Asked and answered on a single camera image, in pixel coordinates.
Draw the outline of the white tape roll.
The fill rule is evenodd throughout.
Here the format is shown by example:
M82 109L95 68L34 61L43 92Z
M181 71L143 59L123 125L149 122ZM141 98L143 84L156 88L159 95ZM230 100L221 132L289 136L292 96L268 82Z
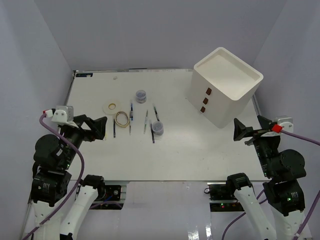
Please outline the white tape roll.
M117 99L109 99L102 106L102 111L106 115L115 115L121 110L122 110L122 104Z

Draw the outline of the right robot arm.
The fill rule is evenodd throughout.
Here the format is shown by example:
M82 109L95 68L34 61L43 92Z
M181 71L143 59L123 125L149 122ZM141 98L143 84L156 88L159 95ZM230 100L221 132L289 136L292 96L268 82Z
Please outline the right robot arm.
M275 121L261 115L260 129L245 126L235 118L233 140L246 138L245 145L254 146L263 175L263 191L274 218L271 225L257 200L253 185L245 173L229 175L226 195L238 200L261 240L298 240L301 237L305 210L305 197L298 179L304 178L305 159L296 150L279 151L280 132L283 129Z

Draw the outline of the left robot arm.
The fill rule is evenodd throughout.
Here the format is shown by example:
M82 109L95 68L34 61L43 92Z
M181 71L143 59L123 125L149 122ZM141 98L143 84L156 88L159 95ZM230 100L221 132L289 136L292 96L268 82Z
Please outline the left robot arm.
M47 110L40 124L50 131L35 144L30 199L35 212L36 240L75 240L88 210L106 194L104 178L83 177L82 142L103 140L107 117L68 116Z

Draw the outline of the dark green pen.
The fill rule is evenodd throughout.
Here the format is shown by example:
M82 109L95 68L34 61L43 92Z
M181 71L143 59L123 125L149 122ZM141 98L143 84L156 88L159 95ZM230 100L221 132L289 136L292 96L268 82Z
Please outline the dark green pen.
M156 106L155 106L154 103L152 104L152 107L153 107L153 110L154 110L154 113L155 113L155 116L156 116L156 120L157 120L158 122L160 122L160 118L159 118L159 115L158 115L158 111L157 111L157 108L156 108Z

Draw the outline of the white drawer storage box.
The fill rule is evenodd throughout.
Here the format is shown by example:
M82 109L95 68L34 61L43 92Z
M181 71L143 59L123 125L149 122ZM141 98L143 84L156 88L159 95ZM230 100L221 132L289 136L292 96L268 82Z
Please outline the white drawer storage box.
M224 47L218 47L192 70L187 100L222 129L243 112L264 76Z

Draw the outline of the light green pen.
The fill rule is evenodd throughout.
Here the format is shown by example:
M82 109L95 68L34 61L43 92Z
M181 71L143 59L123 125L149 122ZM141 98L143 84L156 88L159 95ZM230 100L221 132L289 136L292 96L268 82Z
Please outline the light green pen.
M146 110L146 114L145 114L145 119L144 119L144 129L143 129L143 134L146 133L146 129L147 129L147 123L148 123L148 114L149 114L149 110Z

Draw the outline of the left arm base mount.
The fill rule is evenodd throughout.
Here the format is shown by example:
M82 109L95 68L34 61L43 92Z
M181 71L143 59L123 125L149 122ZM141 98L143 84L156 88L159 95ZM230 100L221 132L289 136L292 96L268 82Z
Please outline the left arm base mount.
M91 204L90 210L122 210L127 193L126 185L105 184L103 193Z

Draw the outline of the purple pen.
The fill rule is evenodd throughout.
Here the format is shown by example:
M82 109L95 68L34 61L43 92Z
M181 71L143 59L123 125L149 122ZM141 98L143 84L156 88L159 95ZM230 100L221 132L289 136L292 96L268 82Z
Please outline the purple pen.
M154 136L154 131L153 131L153 124L152 124L152 120L149 120L149 127L150 127L150 132L151 132L151 139L152 139L152 143L155 143L155 136Z

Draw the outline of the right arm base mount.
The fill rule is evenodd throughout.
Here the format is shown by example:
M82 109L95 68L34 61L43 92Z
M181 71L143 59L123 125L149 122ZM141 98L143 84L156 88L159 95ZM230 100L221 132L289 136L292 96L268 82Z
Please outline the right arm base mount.
M244 212L242 205L231 195L225 183L209 184L203 192L209 196L211 213Z

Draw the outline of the paper clip jar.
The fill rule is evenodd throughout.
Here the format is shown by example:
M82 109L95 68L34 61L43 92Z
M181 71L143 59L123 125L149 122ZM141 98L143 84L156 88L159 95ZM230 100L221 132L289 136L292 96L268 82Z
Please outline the paper clip jar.
M144 90L138 90L135 94L135 99L138 103L143 104L147 100L147 93Z
M152 130L155 135L161 136L164 133L164 125L161 121L152 123Z

